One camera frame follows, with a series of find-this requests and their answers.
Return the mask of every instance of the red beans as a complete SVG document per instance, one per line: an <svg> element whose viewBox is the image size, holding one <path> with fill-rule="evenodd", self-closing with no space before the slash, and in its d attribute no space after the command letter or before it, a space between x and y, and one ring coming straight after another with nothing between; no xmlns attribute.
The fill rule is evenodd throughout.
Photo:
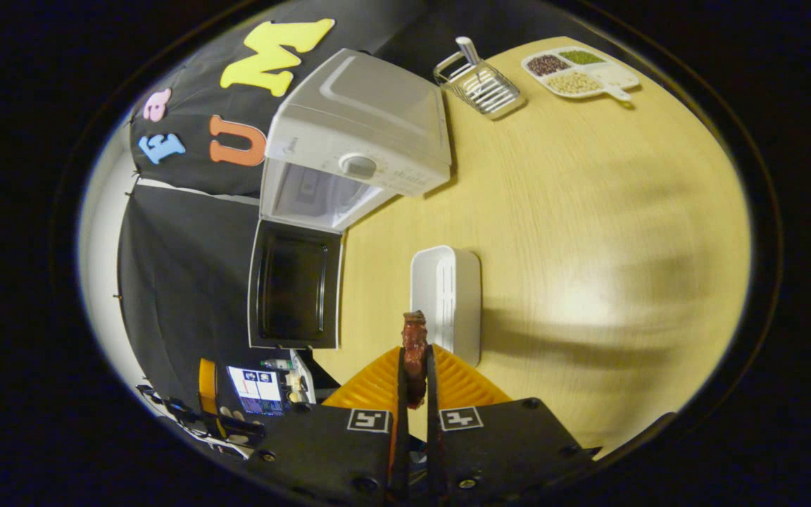
<svg viewBox="0 0 811 507"><path fill-rule="evenodd" d="M530 68L534 74L538 76L545 76L547 74L553 74L553 72L558 72L560 70L566 70L569 67L569 64L566 64L564 61L559 60L559 58L554 57L553 55L543 55L534 58L527 62L527 67Z"/></svg>

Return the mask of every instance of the brown food item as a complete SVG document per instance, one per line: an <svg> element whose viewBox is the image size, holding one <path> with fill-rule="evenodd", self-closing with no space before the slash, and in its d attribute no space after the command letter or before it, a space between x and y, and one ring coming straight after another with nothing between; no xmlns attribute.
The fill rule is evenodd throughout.
<svg viewBox="0 0 811 507"><path fill-rule="evenodd" d="M559 60L559 58L554 57L553 55L543 55L534 58L527 62L527 67L530 68L534 74L538 76L545 76L547 74L553 74L553 72L558 72L559 70L566 70L569 67L569 64L565 63L564 61Z"/></svg>
<svg viewBox="0 0 811 507"><path fill-rule="evenodd" d="M421 311L404 313L403 325L403 365L405 366L406 398L409 408L418 408L425 402L427 392L427 327L425 315Z"/></svg>

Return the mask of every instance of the foam letter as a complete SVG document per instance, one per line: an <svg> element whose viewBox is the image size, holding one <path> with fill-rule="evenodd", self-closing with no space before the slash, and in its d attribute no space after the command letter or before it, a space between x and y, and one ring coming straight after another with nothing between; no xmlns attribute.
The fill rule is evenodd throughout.
<svg viewBox="0 0 811 507"><path fill-rule="evenodd" d="M164 135L158 134L152 136L151 139L144 135L139 138L138 145L142 153L146 154L149 160L155 165L158 165L161 159L168 155L185 154L187 152L183 144L180 144L180 139L174 134L168 134L167 138L165 138Z"/></svg>
<svg viewBox="0 0 811 507"><path fill-rule="evenodd" d="M208 145L208 155L216 163L228 161L228 163L254 167L265 160L265 135L259 129L250 125L228 122L222 120L221 116L212 115L212 119L208 122L208 131L212 135L239 135L239 137L249 139L251 143L249 150L237 150L212 140Z"/></svg>
<svg viewBox="0 0 811 507"><path fill-rule="evenodd" d="M146 105L142 106L142 117L149 121L157 122L164 118L168 109L168 99L171 97L171 89L157 91L149 96Z"/></svg>
<svg viewBox="0 0 811 507"><path fill-rule="evenodd" d="M244 45L256 54L229 64L221 74L221 87L243 84L268 89L273 96L284 96L293 73L284 70L277 74L267 70L293 67L301 61L281 45L292 46L303 54L312 51L334 26L334 20L322 19L314 23L280 23L270 21L256 26L244 39Z"/></svg>

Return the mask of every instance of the orange plastic part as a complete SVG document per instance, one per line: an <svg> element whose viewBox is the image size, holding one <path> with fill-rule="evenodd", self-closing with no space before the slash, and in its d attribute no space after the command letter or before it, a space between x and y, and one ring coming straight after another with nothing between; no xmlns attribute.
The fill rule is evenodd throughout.
<svg viewBox="0 0 811 507"><path fill-rule="evenodd" d="M199 403L203 412L218 415L217 396L215 363L202 357L199 359Z"/></svg>
<svg viewBox="0 0 811 507"><path fill-rule="evenodd" d="M437 406L447 408L482 407L512 401L505 392L455 354L434 347L437 371Z"/></svg>
<svg viewBox="0 0 811 507"><path fill-rule="evenodd" d="M324 405L340 408L366 408L391 411L396 417L399 407L399 351L396 346L374 359L347 383L336 389Z"/></svg>

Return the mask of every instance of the white divided tray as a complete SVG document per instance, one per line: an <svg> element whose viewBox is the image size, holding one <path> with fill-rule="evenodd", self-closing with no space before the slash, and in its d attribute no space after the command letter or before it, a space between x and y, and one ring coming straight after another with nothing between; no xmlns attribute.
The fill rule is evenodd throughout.
<svg viewBox="0 0 811 507"><path fill-rule="evenodd" d="M596 58L599 58L602 60L602 62L577 64L560 55L567 51L583 51L585 54L592 54L593 56L596 56ZM534 71L531 70L531 68L528 68L527 64L531 60L534 60L534 58L543 55L553 55L555 58L557 58L557 60L564 62L569 67L565 70L559 70L551 74L538 76ZM625 92L625 89L631 89L631 87L636 87L640 84L640 80L638 80L634 72L622 67L608 56L599 51L593 51L593 49L580 48L577 46L565 46L563 48L553 48L547 49L547 51L540 51L537 54L532 54L531 56L528 56L522 60L521 66L524 67L524 70L526 70L528 74L534 76L534 79L537 80L538 83L544 85L546 89L549 89L552 93L558 96L567 97L567 99L585 99L585 97L588 96L598 96L602 93L608 93L618 100L628 101L631 100L631 96ZM572 74L572 72L577 72L590 77L600 85L599 89L582 93L567 93L554 89L554 87L550 85L549 81L554 77L567 76Z"/></svg>
<svg viewBox="0 0 811 507"><path fill-rule="evenodd" d="M480 362L480 260L446 245L412 257L411 311L427 320L427 343Z"/></svg>

